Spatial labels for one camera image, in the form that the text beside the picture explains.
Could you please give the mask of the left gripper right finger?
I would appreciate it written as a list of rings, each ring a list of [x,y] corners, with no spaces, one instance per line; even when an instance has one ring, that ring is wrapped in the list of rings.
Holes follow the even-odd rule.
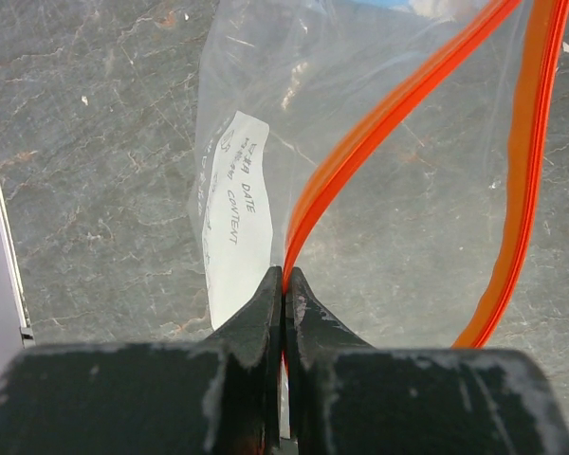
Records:
[[[289,422],[302,454],[569,454],[553,390],[502,349],[378,349],[300,269],[284,298]]]

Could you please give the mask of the clear zip top bag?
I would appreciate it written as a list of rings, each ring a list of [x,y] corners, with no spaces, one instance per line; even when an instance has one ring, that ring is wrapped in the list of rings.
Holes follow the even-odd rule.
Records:
[[[223,1],[195,132],[211,325],[299,268],[387,347],[481,347],[530,243],[566,1]]]

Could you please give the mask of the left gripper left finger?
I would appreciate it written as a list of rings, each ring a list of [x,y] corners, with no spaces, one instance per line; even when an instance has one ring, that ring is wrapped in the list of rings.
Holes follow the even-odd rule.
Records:
[[[42,345],[0,377],[0,454],[266,454],[279,443],[282,272],[197,341]]]

